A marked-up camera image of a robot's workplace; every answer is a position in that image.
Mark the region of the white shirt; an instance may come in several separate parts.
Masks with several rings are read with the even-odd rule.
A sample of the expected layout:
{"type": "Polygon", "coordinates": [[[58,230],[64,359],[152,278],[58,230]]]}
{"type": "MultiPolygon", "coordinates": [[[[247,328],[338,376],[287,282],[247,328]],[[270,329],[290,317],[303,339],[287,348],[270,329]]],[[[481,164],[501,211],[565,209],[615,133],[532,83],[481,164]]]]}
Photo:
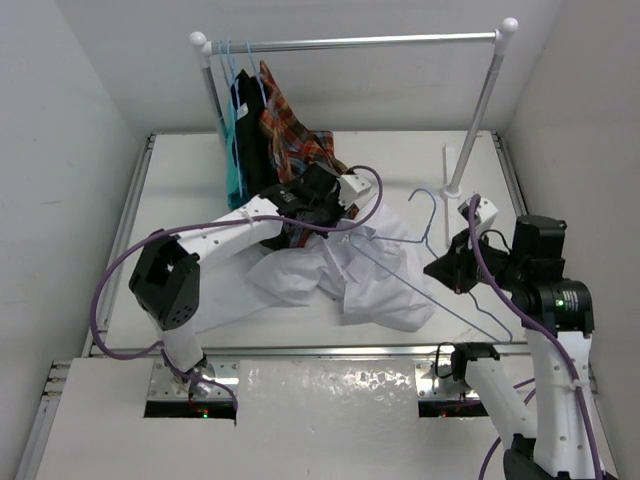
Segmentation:
{"type": "MultiPolygon", "coordinates": [[[[436,313],[437,307],[413,293],[348,242],[348,235],[371,234],[409,239],[410,232],[386,204],[369,201],[361,211],[371,219],[363,226],[342,220],[343,232],[312,236],[302,248],[270,251],[253,246],[214,266],[200,284],[200,305],[193,317],[203,332],[282,305],[302,312],[314,295],[324,292],[337,301],[347,321],[373,322],[413,333],[436,313]]],[[[417,245],[373,242],[391,269],[411,282],[423,274],[417,245]]]]}

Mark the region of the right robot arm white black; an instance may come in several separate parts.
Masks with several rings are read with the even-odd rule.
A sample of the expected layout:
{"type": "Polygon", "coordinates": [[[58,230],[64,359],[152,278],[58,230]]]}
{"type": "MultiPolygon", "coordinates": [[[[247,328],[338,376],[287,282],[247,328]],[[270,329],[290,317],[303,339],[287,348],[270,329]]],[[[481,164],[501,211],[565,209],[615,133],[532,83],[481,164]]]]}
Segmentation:
{"type": "Polygon", "coordinates": [[[606,479],[589,402],[594,316],[587,286],[564,275],[566,225],[549,217],[516,220],[508,250],[484,239],[491,221],[466,207],[468,226],[424,269],[457,294],[485,284],[521,321],[534,369],[537,413],[506,378],[497,349],[457,343],[450,377],[475,390],[504,448],[508,479],[606,479]]]}

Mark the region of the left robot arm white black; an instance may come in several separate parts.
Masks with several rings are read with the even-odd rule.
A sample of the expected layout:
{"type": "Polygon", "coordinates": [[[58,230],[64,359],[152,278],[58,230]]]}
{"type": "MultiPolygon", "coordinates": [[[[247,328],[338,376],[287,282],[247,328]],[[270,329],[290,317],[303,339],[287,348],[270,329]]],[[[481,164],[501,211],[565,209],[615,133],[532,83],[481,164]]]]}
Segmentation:
{"type": "Polygon", "coordinates": [[[272,249],[289,247],[306,224],[329,232],[370,189],[359,174],[338,174],[314,163],[300,177],[267,187],[208,227],[151,235],[129,288],[154,321],[175,379],[198,389],[213,378],[191,322],[203,273],[261,242],[272,249]]]}

